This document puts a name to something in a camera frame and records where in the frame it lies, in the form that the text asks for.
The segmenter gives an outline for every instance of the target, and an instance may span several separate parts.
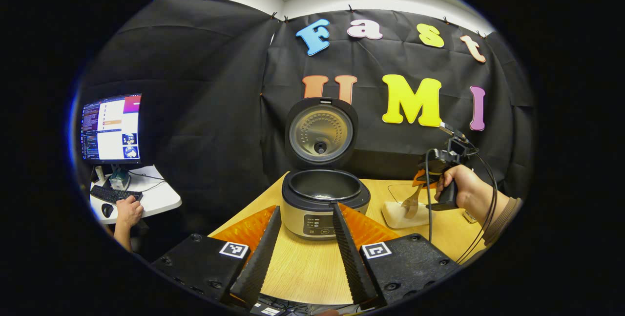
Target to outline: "person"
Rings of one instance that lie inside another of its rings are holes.
[[[436,187],[436,200],[438,200],[440,192],[444,187],[449,186],[452,180],[456,181],[456,186],[458,187],[456,205],[460,209],[467,210],[484,227],[486,216],[493,200],[493,187],[482,181],[468,167],[458,165],[451,167],[440,177]],[[522,200],[520,198],[510,198],[501,191],[497,192],[493,218],[482,236],[486,247],[490,247],[497,240],[521,206]]]
[[[136,225],[143,214],[143,206],[134,196],[128,196],[115,203],[118,207],[118,218],[115,222],[115,233],[106,227],[107,232],[128,252],[132,252],[130,229]]]

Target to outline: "table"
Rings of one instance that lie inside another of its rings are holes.
[[[132,172],[138,174],[145,174],[148,176],[153,176],[156,178],[162,178],[161,174],[158,172],[156,167],[147,166],[142,167],[140,169],[133,169]],[[106,178],[103,181],[98,181],[96,183],[91,183],[91,187],[94,185],[103,185],[106,180],[108,180],[109,175],[105,176]],[[180,199],[180,195],[177,194],[172,187],[167,183],[162,183],[153,189],[148,191],[144,191],[153,187],[154,185],[162,182],[162,180],[148,178],[145,176],[140,176],[136,174],[130,174],[131,181],[127,190],[130,191],[143,191],[143,198],[141,198],[141,206],[143,206],[143,216],[142,218],[152,216],[157,213],[162,213],[168,210],[173,210],[176,207],[179,207],[183,201]],[[113,212],[109,218],[104,217],[102,214],[102,204],[108,203],[104,200],[100,200],[93,196],[89,196],[91,199],[91,207],[96,214],[98,220],[105,225],[110,225],[115,223],[117,220],[118,210],[116,206],[113,206]]]
[[[269,206],[281,205],[283,180],[284,176],[209,236]],[[362,180],[362,182],[371,192],[371,202],[366,216],[384,225],[386,223],[381,211],[384,202],[395,202],[393,197],[402,202],[416,191],[416,188],[412,187],[412,181],[408,180]],[[432,189],[432,200],[435,193],[436,190]],[[419,202],[427,203],[427,195],[427,192],[422,190]],[[468,223],[462,217],[463,212],[462,209],[439,211],[433,220],[432,241],[453,260],[457,260],[464,253],[481,229],[478,223]],[[419,233],[427,239],[429,225],[394,231],[401,236]],[[484,241],[481,240],[470,256],[484,247]],[[352,303],[337,242],[305,240],[291,233],[284,223],[275,243],[261,293],[302,303],[326,305]]]

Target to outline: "wooden table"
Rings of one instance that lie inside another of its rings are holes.
[[[209,236],[262,209],[281,205],[283,180],[284,176]],[[371,192],[367,217],[384,225],[386,223],[381,211],[384,202],[395,202],[393,197],[402,202],[416,190],[411,186],[412,181],[407,180],[362,180],[362,182]],[[435,190],[431,190],[432,198],[435,193]],[[419,201],[427,203],[427,195],[426,191],[422,190]],[[436,212],[433,222],[434,245],[453,260],[457,260],[464,253],[481,228],[478,223],[469,224],[462,217],[462,212],[464,212],[462,209]],[[429,225],[395,231],[402,236],[419,233],[427,239]],[[482,249],[484,249],[483,240],[471,255]],[[284,223],[280,228],[261,292],[294,302],[329,305],[352,303],[350,287],[336,241],[304,240],[291,233]]]

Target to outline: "monitor screen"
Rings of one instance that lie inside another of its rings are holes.
[[[83,107],[81,148],[93,163],[140,163],[141,94],[113,96]]]

